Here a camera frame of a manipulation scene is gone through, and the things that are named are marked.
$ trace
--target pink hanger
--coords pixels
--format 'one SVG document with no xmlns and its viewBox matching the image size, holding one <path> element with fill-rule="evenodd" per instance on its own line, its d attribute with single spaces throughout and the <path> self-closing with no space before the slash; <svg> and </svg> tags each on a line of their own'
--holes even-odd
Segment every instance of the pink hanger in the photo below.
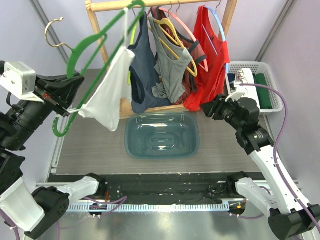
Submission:
<svg viewBox="0 0 320 240">
<path fill-rule="evenodd" d="M 163 7 L 159 7 L 159 10 L 164 11 L 164 12 L 168 13 L 169 15 L 171 15 L 175 20 L 177 20 L 178 23 L 180 23 L 182 25 L 182 27 L 190 35 L 192 41 L 194 41 L 194 42 L 197 41 L 195 35 L 190 31 L 190 29 L 187 27 L 187 25 L 185 25 L 185 23 L 177 15 L 175 15 L 174 13 L 172 13 L 171 11 L 169 11 L 168 9 L 163 8 Z M 207 59 L 203 60 L 203 63 L 204 63 L 204 66 L 202 66 L 201 64 L 199 64 L 199 66 L 202 67 L 206 72 L 208 72 L 209 69 L 208 69 Z"/>
</svg>

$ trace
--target yellow hanger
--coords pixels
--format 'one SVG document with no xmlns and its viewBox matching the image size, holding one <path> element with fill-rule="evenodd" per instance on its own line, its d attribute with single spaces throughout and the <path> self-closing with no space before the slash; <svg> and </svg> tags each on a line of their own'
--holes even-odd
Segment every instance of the yellow hanger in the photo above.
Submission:
<svg viewBox="0 0 320 240">
<path fill-rule="evenodd" d="M 164 34 L 165 34 L 171 41 L 173 41 L 176 45 L 182 47 L 182 49 L 185 49 L 185 48 L 186 48 L 186 47 L 184 46 L 184 44 L 181 42 L 180 38 L 178 37 L 178 34 L 177 34 L 177 32 L 176 32 L 176 29 L 175 29 L 175 26 L 173 25 L 173 23 L 170 21 L 169 18 L 162 18 L 161 20 L 153 19 L 153 21 L 154 21 L 155 23 L 157 23 L 157 24 L 160 25 L 161 30 L 164 32 Z M 167 26 L 171 29 L 171 31 L 172 31 L 173 36 L 175 37 L 175 39 L 174 39 L 172 36 L 170 36 L 170 34 L 167 33 L 166 30 L 164 30 L 164 29 L 161 27 L 161 25 L 167 25 Z M 169 51 L 170 51 L 177 59 L 180 59 L 180 57 L 179 57 L 161 38 L 159 38 L 159 39 L 160 39 L 161 43 L 162 43 L 167 49 L 169 49 Z M 194 61 L 193 59 L 191 60 L 191 63 L 192 63 L 192 65 L 193 65 L 194 71 L 192 71 L 190 67 L 187 67 L 186 69 L 187 69 L 194 77 L 196 77 L 196 76 L 198 75 L 197 65 L 196 65 L 196 63 L 195 63 L 195 61 Z"/>
</svg>

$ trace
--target white garment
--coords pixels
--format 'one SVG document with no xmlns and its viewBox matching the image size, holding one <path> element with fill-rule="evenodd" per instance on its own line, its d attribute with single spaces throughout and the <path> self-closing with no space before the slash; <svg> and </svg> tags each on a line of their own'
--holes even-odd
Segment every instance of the white garment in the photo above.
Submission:
<svg viewBox="0 0 320 240">
<path fill-rule="evenodd" d="M 124 15 L 124 44 L 127 39 L 128 9 Z M 128 84 L 129 67 L 135 54 L 125 45 L 116 53 L 102 83 L 91 99 L 79 110 L 84 118 L 95 118 L 110 131 L 117 130 L 120 121 L 120 101 L 127 98 L 132 101 L 132 88 Z"/>
</svg>

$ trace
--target white laundry basket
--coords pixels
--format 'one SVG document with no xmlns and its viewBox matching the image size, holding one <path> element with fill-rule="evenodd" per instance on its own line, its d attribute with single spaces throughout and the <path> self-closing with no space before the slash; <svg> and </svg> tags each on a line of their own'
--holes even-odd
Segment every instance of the white laundry basket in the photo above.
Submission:
<svg viewBox="0 0 320 240">
<path fill-rule="evenodd" d="M 264 62 L 258 62 L 258 61 L 231 61 L 230 62 L 230 66 L 229 66 L 230 74 L 236 74 L 237 71 L 239 71 L 240 69 L 251 69 L 253 74 L 264 74 L 266 84 L 269 87 L 275 90 L 278 90 L 274 76 L 268 64 Z M 283 108 L 283 103 L 281 101 L 281 98 L 277 94 L 269 90 L 269 96 L 272 104 L 272 109 L 260 109 L 261 115 L 280 112 Z"/>
</svg>

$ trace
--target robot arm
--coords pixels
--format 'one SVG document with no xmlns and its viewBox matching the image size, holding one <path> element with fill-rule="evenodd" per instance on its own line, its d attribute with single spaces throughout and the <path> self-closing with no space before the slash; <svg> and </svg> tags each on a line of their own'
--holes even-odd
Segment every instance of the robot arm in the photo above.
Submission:
<svg viewBox="0 0 320 240">
<path fill-rule="evenodd" d="M 228 177 L 228 190 L 248 198 L 267 216 L 271 230 L 279 239 L 287 239 L 313 229 L 315 225 L 298 199 L 317 221 L 320 220 L 320 206 L 311 205 L 300 192 L 278 155 L 275 164 L 274 142 L 269 133 L 259 125 L 260 110 L 256 101 L 246 97 L 234 101 L 232 98 L 218 95 L 212 102 L 202 104 L 201 107 L 208 118 L 225 120 L 236 130 L 237 142 L 257 164 L 274 196 L 258 187 L 244 172 Z M 298 199 L 288 189 L 277 165 Z"/>
<path fill-rule="evenodd" d="M 0 62 L 0 85 L 9 91 L 11 109 L 0 112 L 0 209 L 32 239 L 38 239 L 67 211 L 69 204 L 86 196 L 102 197 L 106 181 L 90 173 L 69 185 L 38 188 L 32 194 L 20 166 L 25 160 L 11 151 L 22 151 L 25 142 L 52 113 L 67 117 L 84 81 L 79 76 L 43 77 L 22 62 Z M 14 94 L 21 101 L 11 105 Z"/>
</svg>

